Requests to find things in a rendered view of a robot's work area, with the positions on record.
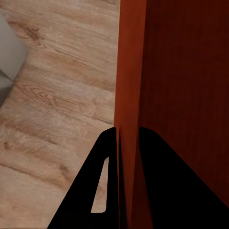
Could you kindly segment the storage box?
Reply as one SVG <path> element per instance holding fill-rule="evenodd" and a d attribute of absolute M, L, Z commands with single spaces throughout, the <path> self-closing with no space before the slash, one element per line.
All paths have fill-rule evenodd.
<path fill-rule="evenodd" d="M 121 0 L 114 127 L 119 229 L 154 229 L 140 127 L 229 208 L 229 0 Z"/>

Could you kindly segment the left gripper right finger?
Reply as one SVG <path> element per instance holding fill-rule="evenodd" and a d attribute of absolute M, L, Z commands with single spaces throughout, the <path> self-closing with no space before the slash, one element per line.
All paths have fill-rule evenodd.
<path fill-rule="evenodd" d="M 229 208 L 158 133 L 140 127 L 139 149 L 154 229 L 229 229 Z"/>

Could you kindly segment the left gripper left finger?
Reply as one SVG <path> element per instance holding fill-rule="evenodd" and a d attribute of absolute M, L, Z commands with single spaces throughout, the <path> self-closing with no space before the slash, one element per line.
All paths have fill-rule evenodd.
<path fill-rule="evenodd" d="M 108 157 L 106 211 L 91 213 Z M 99 135 L 47 229 L 119 229 L 116 127 Z"/>

